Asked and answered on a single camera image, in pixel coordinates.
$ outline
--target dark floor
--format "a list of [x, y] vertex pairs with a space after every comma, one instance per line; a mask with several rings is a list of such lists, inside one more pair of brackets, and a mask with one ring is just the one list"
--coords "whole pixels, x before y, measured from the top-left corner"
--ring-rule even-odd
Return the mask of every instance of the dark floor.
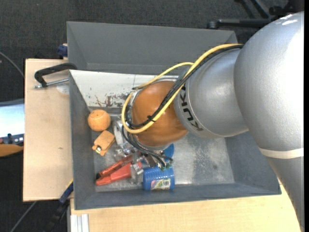
[[[286, 0], [262, 0], [267, 7]], [[206, 28], [218, 18], [261, 18], [233, 0], [0, 0], [0, 51], [21, 69], [26, 58], [58, 58], [66, 42], [66, 21]], [[235, 30], [245, 43], [256, 29]], [[22, 98], [23, 78], [0, 57], [0, 102]], [[23, 155], [0, 159], [0, 232], [8, 232], [31, 203], [22, 203]], [[15, 231], [42, 231], [56, 201], [37, 202]], [[66, 231], [65, 218], [55, 231]]]

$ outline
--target orange ball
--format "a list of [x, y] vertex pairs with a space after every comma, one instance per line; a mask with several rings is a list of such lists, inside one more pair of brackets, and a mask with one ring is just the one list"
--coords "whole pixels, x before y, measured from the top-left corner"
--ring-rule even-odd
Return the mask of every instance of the orange ball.
[[110, 124], [111, 117], [104, 110], [93, 110], [88, 116], [88, 125], [93, 131], [104, 131]]

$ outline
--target yellow cable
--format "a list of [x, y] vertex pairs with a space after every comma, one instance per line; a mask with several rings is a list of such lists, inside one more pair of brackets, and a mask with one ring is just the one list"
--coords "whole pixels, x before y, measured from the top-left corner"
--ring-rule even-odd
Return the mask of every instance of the yellow cable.
[[153, 83], [154, 81], [158, 80], [161, 76], [163, 76], [163, 75], [169, 73], [170, 71], [172, 71], [172, 70], [174, 70], [174, 69], [176, 69], [176, 68], [178, 68], [180, 66], [183, 66], [183, 65], [193, 65], [193, 63], [191, 63], [191, 62], [184, 62], [184, 63], [176, 64], [176, 65], [168, 68], [166, 71], [162, 72], [160, 75], [157, 75], [154, 79], [150, 80], [149, 82], [136, 87], [136, 89], [140, 89], [142, 87], [145, 87], [145, 86]]
[[[185, 77], [204, 59], [206, 58], [208, 55], [214, 53], [215, 51], [230, 47], [230, 46], [235, 46], [235, 45], [241, 45], [241, 44], [223, 44], [223, 45], [219, 45], [216, 46], [210, 50], [208, 50], [207, 52], [205, 52], [203, 55], [201, 55], [196, 61], [195, 63], [190, 67], [190, 69], [187, 71], [187, 73], [185, 74]], [[151, 127], [161, 116], [162, 114], [165, 112], [165, 110], [168, 108], [168, 106], [172, 103], [172, 101], [175, 99], [175, 97], [177, 96], [178, 92], [181, 90], [183, 86], [181, 86], [176, 92], [175, 94], [168, 100], [168, 102], [163, 106], [163, 108], [160, 110], [160, 112], [153, 118], [153, 121], [150, 121], [149, 123], [147, 123], [146, 125], [144, 125], [141, 128], [138, 129], [131, 129], [126, 125], [126, 121], [125, 121], [125, 111], [126, 111], [126, 106], [128, 105], [131, 97], [132, 97], [132, 93], [129, 94], [128, 98], [126, 99], [124, 106], [122, 108], [122, 112], [121, 112], [121, 121], [122, 124], [124, 126], [124, 128], [126, 129], [127, 132], [132, 133], [132, 134], [137, 134], [140, 132], [143, 132], [145, 130], [147, 130], [149, 127]]]

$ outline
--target label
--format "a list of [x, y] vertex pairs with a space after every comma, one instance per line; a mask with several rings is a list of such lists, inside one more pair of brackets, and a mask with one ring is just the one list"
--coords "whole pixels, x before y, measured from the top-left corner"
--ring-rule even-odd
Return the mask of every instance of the label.
[[170, 179], [153, 180], [150, 190], [168, 190], [170, 187]]

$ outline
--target brown ball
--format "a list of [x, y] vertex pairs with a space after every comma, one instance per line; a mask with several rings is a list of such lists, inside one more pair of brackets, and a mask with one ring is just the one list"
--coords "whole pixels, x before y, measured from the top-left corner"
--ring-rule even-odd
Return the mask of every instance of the brown ball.
[[88, 116], [88, 125], [93, 131], [104, 131], [110, 124], [111, 117], [104, 110], [93, 110]]
[[[172, 81], [160, 81], [141, 90], [132, 107], [132, 122], [140, 124], [147, 119], [148, 115], [152, 115], [173, 84]], [[179, 140], [187, 132], [177, 118], [172, 102], [150, 128], [137, 134], [137, 138], [146, 146], [165, 146]]]

